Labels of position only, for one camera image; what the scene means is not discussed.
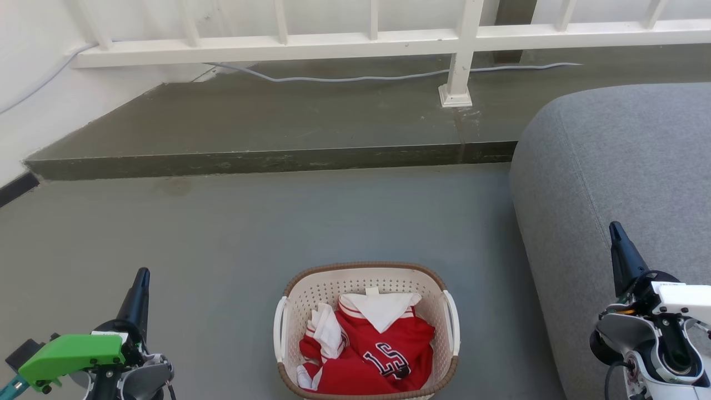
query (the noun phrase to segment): white plastic basket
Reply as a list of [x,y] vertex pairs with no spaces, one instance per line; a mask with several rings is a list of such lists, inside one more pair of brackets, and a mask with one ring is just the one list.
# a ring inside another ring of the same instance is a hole
[[[344,293],[365,293],[377,286],[380,293],[419,293],[419,317],[435,328],[432,340],[432,375],[418,391],[377,396],[315,394],[299,388],[296,367],[304,363],[299,341],[304,337],[311,310],[320,302],[336,306]],[[437,276],[417,264],[372,262],[345,263],[312,268],[298,274],[287,286],[274,315],[274,355],[282,380],[295,394],[313,400],[428,399],[454,376],[459,361],[459,316],[449,292]]]

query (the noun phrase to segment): cable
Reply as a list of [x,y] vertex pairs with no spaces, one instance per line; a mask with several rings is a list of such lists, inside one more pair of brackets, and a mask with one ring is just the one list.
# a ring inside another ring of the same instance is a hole
[[632,364],[624,361],[615,361],[610,364],[610,368],[607,370],[607,375],[605,375],[605,400],[610,400],[610,377],[612,377],[612,372],[615,367],[627,367],[627,369],[632,368]]
[[659,270],[646,270],[646,271],[644,271],[642,274],[640,274],[640,276],[637,277],[637,279],[634,280],[634,283],[633,283],[632,286],[629,288],[629,290],[627,291],[627,293],[634,293],[634,290],[637,288],[637,284],[640,283],[640,282],[641,282],[644,278],[646,278],[648,275],[651,275],[651,274],[653,274],[653,273],[659,274],[659,273],[662,273],[662,271],[659,271]]
[[[256,71],[235,67],[233,65],[224,63],[205,63],[207,65],[212,65],[215,67],[222,67],[231,70],[238,70],[243,73],[248,73],[250,75],[257,76],[261,79],[268,80],[269,82],[280,83],[280,82],[295,82],[295,81],[306,81],[306,82],[325,82],[325,83],[338,83],[338,82],[360,82],[362,80],[405,80],[413,78],[425,78],[427,76],[439,75],[442,73],[448,73],[449,70],[438,70],[427,73],[416,73],[413,75],[404,76],[359,76],[357,78],[309,78],[305,76],[295,76],[290,78],[272,78],[264,74],[258,73]],[[469,72],[488,72],[488,71],[498,71],[498,70],[546,70],[548,68],[560,67],[564,65],[582,65],[576,63],[554,63],[548,65],[503,65],[501,67],[488,67],[488,68],[472,68]]]
[[21,95],[19,97],[19,100],[14,100],[9,103],[10,105],[0,108],[0,115],[4,114],[6,111],[10,110],[11,108],[15,107],[16,105],[20,104],[21,102],[27,100],[30,96],[37,93],[37,91],[40,90],[41,88],[44,88],[45,85],[47,85],[52,79],[54,79],[57,75],[59,75],[59,73],[62,72],[62,70],[67,67],[67,65],[69,65],[69,62],[71,62],[71,60],[77,54],[79,54],[83,51],[89,50],[90,48],[93,48],[96,46],[98,46],[96,43],[87,44],[86,46],[82,46],[82,47],[79,47],[78,49],[74,50],[70,54],[70,56],[67,57],[67,60],[64,63],[58,64],[58,67],[55,70],[51,71],[50,74],[47,76],[47,78],[42,80],[39,84],[37,84],[37,86],[35,86],[33,89],[28,90],[26,94]]
[[168,391],[171,392],[171,400],[177,400],[176,399],[176,391],[173,389],[173,385],[168,384]]
[[[14,100],[9,103],[9,105],[6,105],[2,108],[0,108],[0,115],[4,114],[5,112],[9,111],[13,107],[17,106],[18,104],[22,103],[23,101],[27,100],[30,96],[33,94],[37,93],[41,88],[44,88],[52,79],[54,79],[57,75],[59,75],[64,68],[69,65],[69,63],[72,61],[74,57],[76,57],[77,54],[89,50],[90,48],[94,48],[98,46],[96,43],[91,43],[87,44],[85,46],[82,46],[80,48],[77,48],[76,50],[72,51],[72,53],[67,57],[67,59],[63,62],[58,64],[58,67],[51,71],[50,74],[48,74],[47,78],[43,79],[37,86],[34,88],[30,89],[27,91],[26,94],[21,95],[19,97],[19,100]],[[269,82],[294,82],[294,81],[307,81],[307,82],[325,82],[325,83],[337,83],[337,82],[360,82],[362,80],[405,80],[405,79],[413,79],[413,78],[425,78],[427,76],[433,76],[433,75],[439,75],[442,73],[448,73],[449,70],[438,70],[438,71],[433,71],[433,72],[428,72],[428,73],[416,73],[414,75],[404,75],[404,76],[359,76],[357,78],[337,78],[337,79],[330,79],[330,78],[308,78],[308,77],[301,77],[301,76],[296,76],[296,77],[290,77],[290,78],[272,78],[270,76],[266,76],[264,74],[258,73],[256,71],[247,69],[247,68],[242,68],[242,67],[235,67],[233,65],[229,64],[224,64],[224,63],[205,63],[207,65],[212,65],[215,67],[222,67],[222,68],[227,68],[231,70],[238,70],[243,73],[249,73],[251,75],[257,76],[259,78],[268,80]],[[497,70],[545,70],[548,68],[554,68],[554,67],[560,67],[564,65],[582,65],[582,64],[576,64],[576,63],[554,63],[554,64],[548,64],[548,65],[504,65],[501,67],[489,67],[489,68],[472,68],[469,70],[470,72],[488,72],[488,71],[497,71]]]

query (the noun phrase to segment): white wall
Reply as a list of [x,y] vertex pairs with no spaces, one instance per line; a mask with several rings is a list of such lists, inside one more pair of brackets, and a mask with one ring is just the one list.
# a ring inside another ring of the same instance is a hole
[[[182,38],[175,0],[87,0],[116,39]],[[380,30],[455,27],[464,0],[384,0]],[[285,0],[289,32],[368,31],[369,0]],[[498,0],[482,22],[493,24]],[[191,0],[202,36],[276,34],[272,0]],[[92,41],[75,0],[0,0],[0,110],[42,81],[72,50]],[[76,70],[0,114],[0,186],[21,160],[164,82],[189,81],[206,65]]]
[[[179,34],[172,0],[98,0],[116,38]],[[0,1],[0,109],[42,81],[72,49],[85,45],[73,0]],[[210,6],[196,7],[202,33],[215,31]],[[21,160],[163,82],[189,81],[209,67],[171,65],[75,70],[0,115],[0,186],[25,169]]]
[[[533,23],[554,23],[562,0],[538,0]],[[640,21],[649,0],[578,0],[571,22]],[[660,19],[711,18],[710,0],[669,1]]]

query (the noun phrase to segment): white railing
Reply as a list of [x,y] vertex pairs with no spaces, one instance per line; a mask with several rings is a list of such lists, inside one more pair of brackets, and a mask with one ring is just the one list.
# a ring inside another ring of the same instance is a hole
[[187,0],[176,0],[185,39],[112,42],[89,1],[77,0],[98,47],[80,53],[77,68],[122,65],[304,60],[452,54],[443,107],[471,105],[467,80],[475,51],[711,43],[711,19],[659,21],[668,0],[650,0],[641,21],[570,23],[577,0],[563,0],[554,24],[479,26],[484,0],[466,0],[456,29],[379,31],[370,0],[367,33],[290,35],[284,0],[274,0],[278,36],[201,38]]

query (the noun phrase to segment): concrete step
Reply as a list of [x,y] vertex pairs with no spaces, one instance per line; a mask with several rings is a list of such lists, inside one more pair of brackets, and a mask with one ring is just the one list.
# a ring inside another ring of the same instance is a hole
[[[443,109],[446,75],[395,82],[271,83],[244,73],[171,83],[32,154],[43,179],[285,172],[510,161],[549,101],[592,88],[711,80],[709,45],[528,51],[549,70],[474,73],[474,106]],[[490,66],[477,53],[474,66]],[[273,76],[344,78],[447,69],[449,56],[262,63]]]

